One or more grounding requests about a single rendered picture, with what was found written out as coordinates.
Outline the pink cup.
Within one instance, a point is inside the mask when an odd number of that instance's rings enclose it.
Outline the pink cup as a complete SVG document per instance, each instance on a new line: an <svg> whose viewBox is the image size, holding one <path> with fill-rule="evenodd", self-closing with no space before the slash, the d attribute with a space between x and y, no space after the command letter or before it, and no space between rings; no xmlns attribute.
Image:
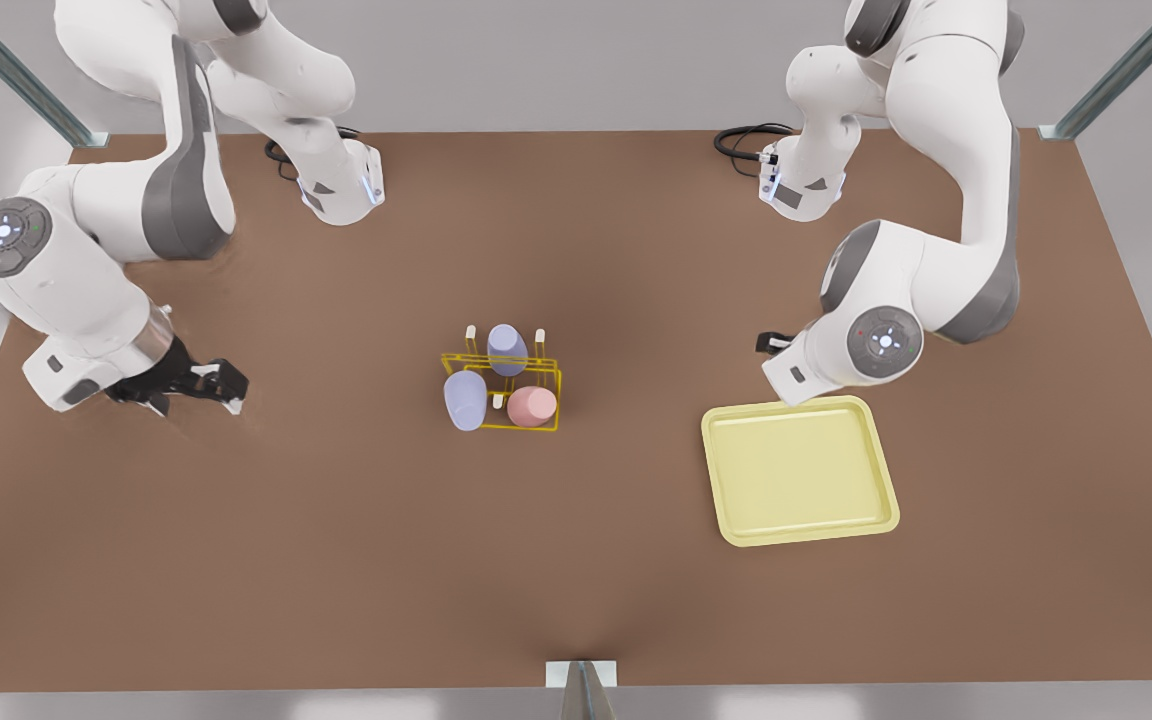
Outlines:
<svg viewBox="0 0 1152 720"><path fill-rule="evenodd" d="M547 387L522 387L508 397L506 411L517 427L539 429L556 416L558 396Z"/></svg>

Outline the purple cup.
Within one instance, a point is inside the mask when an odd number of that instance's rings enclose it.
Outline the purple cup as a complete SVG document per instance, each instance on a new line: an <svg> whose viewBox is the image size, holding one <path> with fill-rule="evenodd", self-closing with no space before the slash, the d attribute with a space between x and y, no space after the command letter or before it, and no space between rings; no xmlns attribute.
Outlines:
<svg viewBox="0 0 1152 720"><path fill-rule="evenodd" d="M488 365L497 376L511 378L525 372L529 348L515 327L498 324L488 333L486 355Z"/></svg>

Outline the lavender cup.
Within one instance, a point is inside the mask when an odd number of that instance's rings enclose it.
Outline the lavender cup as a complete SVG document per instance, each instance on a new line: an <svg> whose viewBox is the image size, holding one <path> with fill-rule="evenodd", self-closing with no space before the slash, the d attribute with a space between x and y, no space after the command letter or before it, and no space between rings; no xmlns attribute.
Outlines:
<svg viewBox="0 0 1152 720"><path fill-rule="evenodd" d="M488 407L485 379L475 370L448 376L444 382L444 401L454 427L467 432L480 429Z"/></svg>

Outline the yellow tray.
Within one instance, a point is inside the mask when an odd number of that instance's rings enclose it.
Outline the yellow tray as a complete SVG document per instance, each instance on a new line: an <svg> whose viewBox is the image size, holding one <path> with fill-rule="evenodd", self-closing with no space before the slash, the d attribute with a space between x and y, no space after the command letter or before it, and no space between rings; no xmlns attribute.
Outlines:
<svg viewBox="0 0 1152 720"><path fill-rule="evenodd" d="M719 533L732 546L877 536L900 523L863 397L713 407L700 429Z"/></svg>

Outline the silver frame post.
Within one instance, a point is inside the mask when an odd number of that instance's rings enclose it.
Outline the silver frame post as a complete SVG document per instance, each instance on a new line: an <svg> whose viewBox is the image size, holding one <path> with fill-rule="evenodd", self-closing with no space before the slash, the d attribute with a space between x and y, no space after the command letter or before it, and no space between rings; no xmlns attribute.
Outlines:
<svg viewBox="0 0 1152 720"><path fill-rule="evenodd" d="M617 720L607 694L617 687L614 660L545 662L545 688L561 688L559 720Z"/></svg>
<svg viewBox="0 0 1152 720"><path fill-rule="evenodd" d="M0 40L0 79L73 149L104 149L109 132L93 132Z"/></svg>
<svg viewBox="0 0 1152 720"><path fill-rule="evenodd" d="M1056 123L1039 126L1039 137L1049 142L1076 141L1151 67L1152 24Z"/></svg>

